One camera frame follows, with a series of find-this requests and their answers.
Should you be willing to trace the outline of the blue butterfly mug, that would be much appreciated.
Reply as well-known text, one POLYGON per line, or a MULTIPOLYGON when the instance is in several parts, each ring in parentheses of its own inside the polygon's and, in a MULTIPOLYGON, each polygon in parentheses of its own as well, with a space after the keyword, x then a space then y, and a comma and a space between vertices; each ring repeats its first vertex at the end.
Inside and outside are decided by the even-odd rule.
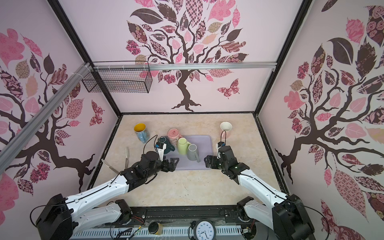
POLYGON ((143 123, 137 124, 134 127, 134 131, 136 133, 136 136, 138 139, 143 143, 146 144, 148 140, 150 139, 150 134, 147 130, 147 126, 143 123))

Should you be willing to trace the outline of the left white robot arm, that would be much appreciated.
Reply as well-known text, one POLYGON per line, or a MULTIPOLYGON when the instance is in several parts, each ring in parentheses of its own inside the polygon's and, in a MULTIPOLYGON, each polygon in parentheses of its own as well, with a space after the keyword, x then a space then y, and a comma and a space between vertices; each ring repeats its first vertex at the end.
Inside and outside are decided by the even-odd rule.
POLYGON ((68 240, 77 233, 105 223, 127 223, 133 212, 126 201, 116 200, 104 207, 101 204, 150 182, 158 172, 175 171, 178 162, 178 158, 167 160, 149 151, 112 180, 77 195, 52 197, 36 220, 40 238, 68 240))

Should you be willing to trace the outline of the pink patterned mug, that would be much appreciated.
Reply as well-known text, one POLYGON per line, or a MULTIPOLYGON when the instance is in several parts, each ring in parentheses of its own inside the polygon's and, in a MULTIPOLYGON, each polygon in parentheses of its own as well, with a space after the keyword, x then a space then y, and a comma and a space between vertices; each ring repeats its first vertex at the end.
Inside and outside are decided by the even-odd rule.
POLYGON ((221 137, 222 139, 228 138, 230 136, 231 130, 233 129, 233 126, 229 122, 222 122, 220 124, 221 129, 221 137))

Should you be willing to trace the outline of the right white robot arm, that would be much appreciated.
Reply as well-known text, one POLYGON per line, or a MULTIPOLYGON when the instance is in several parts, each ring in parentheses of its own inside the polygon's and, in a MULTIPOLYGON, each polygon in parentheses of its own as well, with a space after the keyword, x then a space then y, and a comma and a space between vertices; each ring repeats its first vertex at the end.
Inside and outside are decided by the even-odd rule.
POLYGON ((315 228, 299 197, 278 191, 249 166, 239 163, 230 146, 218 148, 217 156, 206 156, 207 168, 218 169, 229 179, 249 190, 262 203, 252 198, 240 202, 243 221, 256 220, 274 231, 279 240, 314 240, 315 228))

